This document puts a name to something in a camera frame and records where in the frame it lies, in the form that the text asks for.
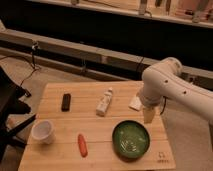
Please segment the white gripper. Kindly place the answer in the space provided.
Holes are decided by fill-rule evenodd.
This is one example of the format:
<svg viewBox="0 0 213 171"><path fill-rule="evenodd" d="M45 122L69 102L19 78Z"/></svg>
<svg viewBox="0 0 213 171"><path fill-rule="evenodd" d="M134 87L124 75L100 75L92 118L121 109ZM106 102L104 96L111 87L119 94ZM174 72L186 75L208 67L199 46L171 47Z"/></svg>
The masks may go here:
<svg viewBox="0 0 213 171"><path fill-rule="evenodd" d="M141 103L145 106L143 109L144 122L151 123L155 116L155 109L160 104L162 100L162 95L155 91L144 91L139 92L139 99Z"/></svg>

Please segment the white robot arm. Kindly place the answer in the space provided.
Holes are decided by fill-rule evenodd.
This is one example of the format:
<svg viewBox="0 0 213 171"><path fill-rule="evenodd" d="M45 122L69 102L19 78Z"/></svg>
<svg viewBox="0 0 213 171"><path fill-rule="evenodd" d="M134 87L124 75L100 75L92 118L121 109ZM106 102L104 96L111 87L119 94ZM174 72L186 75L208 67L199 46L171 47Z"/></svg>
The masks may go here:
<svg viewBox="0 0 213 171"><path fill-rule="evenodd" d="M181 72L182 64L174 57L150 65L142 73L139 99L145 107L155 107L165 96L188 107L208 122L213 150L213 91L181 79Z"/></svg>

